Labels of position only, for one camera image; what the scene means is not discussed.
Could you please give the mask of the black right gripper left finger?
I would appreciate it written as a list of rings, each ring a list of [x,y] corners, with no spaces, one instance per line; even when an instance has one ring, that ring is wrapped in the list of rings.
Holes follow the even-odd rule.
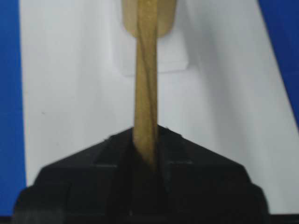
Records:
[[[14,224],[145,224],[132,210],[132,129],[41,169],[18,196]]]

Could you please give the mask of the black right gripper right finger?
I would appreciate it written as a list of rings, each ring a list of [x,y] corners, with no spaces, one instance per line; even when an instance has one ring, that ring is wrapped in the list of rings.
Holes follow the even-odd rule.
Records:
[[[160,126],[158,133],[164,212],[151,224],[268,223],[263,190],[243,165],[168,128]]]

